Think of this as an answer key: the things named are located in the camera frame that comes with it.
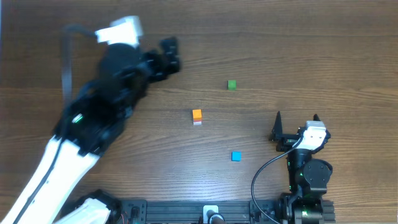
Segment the wood grain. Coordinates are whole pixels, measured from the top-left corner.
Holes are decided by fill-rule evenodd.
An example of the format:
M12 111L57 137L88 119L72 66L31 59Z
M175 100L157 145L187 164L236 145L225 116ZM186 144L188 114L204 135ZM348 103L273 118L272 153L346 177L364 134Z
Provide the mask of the wood grain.
M60 29L95 30L138 15L145 49L180 39L183 70L150 86L123 135L71 198L104 189L120 198L249 200L255 171L278 155L268 142L318 113L332 134L316 157L335 171L325 198L339 222L396 222L397 1L2 2L0 218L40 161L62 110ZM76 37L73 84L95 75L105 49ZM227 91L227 80L238 90ZM203 125L192 126L192 109ZM231 162L231 151L242 151ZM283 160L258 178L259 198L288 191Z

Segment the blue cube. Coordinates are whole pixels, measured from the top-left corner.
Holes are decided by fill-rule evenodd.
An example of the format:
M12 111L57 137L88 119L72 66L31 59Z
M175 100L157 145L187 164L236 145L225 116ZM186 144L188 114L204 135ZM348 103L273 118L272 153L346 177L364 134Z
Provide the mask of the blue cube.
M239 162L242 159L242 152L232 152L232 161Z

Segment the wooden table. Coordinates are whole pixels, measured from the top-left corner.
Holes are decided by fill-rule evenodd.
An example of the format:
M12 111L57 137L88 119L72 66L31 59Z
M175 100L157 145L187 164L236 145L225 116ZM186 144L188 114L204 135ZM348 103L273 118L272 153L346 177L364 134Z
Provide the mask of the wooden table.
M257 169L278 155L266 136L318 113L332 138L315 157L335 168L325 198L339 222L397 221L398 2L4 0L0 218L35 171L62 110L60 29L138 15L146 49L180 39L183 70L150 86L123 135L72 198L249 200ZM76 38L76 90L104 47ZM237 80L237 91L226 90ZM203 125L192 125L202 109ZM231 162L231 151L242 161ZM258 178L258 198L288 191L285 161Z

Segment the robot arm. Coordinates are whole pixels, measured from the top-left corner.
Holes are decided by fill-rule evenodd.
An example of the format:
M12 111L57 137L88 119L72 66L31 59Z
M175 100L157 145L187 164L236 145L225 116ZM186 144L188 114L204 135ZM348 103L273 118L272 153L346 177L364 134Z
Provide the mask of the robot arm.
M123 132L148 84L180 70L176 38L160 43L163 54L154 50L143 54L138 41L141 35L138 17L122 18L95 33L98 42L109 44L98 65L98 76L64 109L37 170L3 224L52 223L78 181ZM66 71L70 73L70 67L66 66ZM76 223L76 218L90 209L97 212L83 223L108 219L109 209L100 200L84 205L60 222Z

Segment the tabletop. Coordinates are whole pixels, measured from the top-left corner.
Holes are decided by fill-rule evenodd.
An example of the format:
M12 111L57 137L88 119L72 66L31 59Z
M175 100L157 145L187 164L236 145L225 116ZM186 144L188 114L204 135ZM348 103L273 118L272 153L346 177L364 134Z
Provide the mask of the tabletop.
M334 167L324 198L334 201L336 220L396 222L397 12L394 0L4 0L0 218L60 118L61 28L98 30L137 15L145 50L179 39L182 70L150 85L71 198L103 189L152 201L250 200L253 175L280 154L267 140L276 113L287 133L317 113L332 136L315 157ZM104 50L76 36L74 90L95 77ZM192 124L194 109L201 126ZM231 161L232 151L242 152L241 162ZM288 191L283 159L257 179L259 199Z

